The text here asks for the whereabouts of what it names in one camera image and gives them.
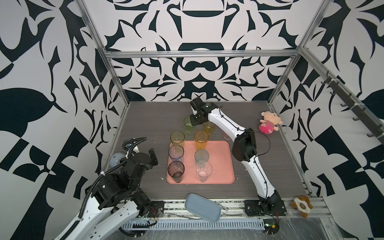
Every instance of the pink plush doll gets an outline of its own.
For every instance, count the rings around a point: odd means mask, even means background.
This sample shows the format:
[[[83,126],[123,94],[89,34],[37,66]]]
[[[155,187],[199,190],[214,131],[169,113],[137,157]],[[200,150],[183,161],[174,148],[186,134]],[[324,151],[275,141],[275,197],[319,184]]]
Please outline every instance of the pink plush doll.
[[[262,112],[262,116],[264,119],[260,120],[261,124],[259,126],[259,130],[263,133],[271,134],[273,130],[278,131],[279,128],[275,125],[283,124],[281,118],[274,112]]]

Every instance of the wall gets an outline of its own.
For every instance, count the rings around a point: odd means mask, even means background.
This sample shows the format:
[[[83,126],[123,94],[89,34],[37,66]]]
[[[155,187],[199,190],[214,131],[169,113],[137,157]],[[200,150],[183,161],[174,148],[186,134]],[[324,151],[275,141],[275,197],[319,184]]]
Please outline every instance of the wall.
[[[1,239],[54,239],[98,176],[124,103],[71,0],[0,2]]]
[[[320,0],[85,0],[109,51],[295,49]],[[114,59],[130,100],[267,100],[288,57]]]
[[[376,0],[335,0],[308,45],[380,118],[383,8]],[[384,237],[384,146],[322,81],[301,58],[273,106],[314,195],[324,197],[344,236]]]

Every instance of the black and white pattern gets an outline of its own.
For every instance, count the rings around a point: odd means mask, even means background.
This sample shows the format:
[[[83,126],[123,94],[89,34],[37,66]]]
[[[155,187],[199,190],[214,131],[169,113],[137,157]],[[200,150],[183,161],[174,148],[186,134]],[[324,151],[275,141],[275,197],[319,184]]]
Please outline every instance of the black and white pattern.
[[[383,2],[335,0],[309,49],[383,118]],[[301,58],[273,102],[295,158],[336,223],[358,239],[384,237],[384,146]]]
[[[268,100],[289,57],[120,58],[130,101]]]
[[[54,239],[98,176],[124,102],[72,0],[1,1],[2,239]]]
[[[307,45],[381,119],[384,119],[383,20],[382,0],[335,0]]]
[[[321,0],[86,0],[107,50],[294,49]]]

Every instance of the pink tray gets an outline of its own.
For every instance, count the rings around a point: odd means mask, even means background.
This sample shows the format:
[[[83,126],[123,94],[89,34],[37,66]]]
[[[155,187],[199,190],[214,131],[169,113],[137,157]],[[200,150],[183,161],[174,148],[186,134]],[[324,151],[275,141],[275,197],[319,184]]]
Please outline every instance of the pink tray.
[[[226,141],[208,141],[205,149],[209,153],[208,162],[212,164],[212,174],[206,182],[200,182],[196,173],[195,163],[195,142],[185,141],[184,143],[184,164],[185,171],[181,182],[177,183],[167,173],[167,181],[170,184],[231,184],[235,181],[233,173],[231,152]]]

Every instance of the orange and white stuffed animal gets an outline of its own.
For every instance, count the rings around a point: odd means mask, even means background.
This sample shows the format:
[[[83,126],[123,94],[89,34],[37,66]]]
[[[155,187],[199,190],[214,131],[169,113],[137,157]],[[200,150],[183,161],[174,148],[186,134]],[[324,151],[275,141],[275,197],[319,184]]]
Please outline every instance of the orange and white stuffed animal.
[[[279,128],[275,125],[283,124],[281,118],[274,112],[262,112],[264,119],[261,119],[262,124],[259,125],[259,130],[265,134],[271,134],[273,130],[278,131]]]
[[[291,202],[291,206],[300,211],[301,216],[303,218],[307,218],[308,214],[311,213],[311,209],[313,208],[310,203],[310,199],[307,196],[298,196]]]

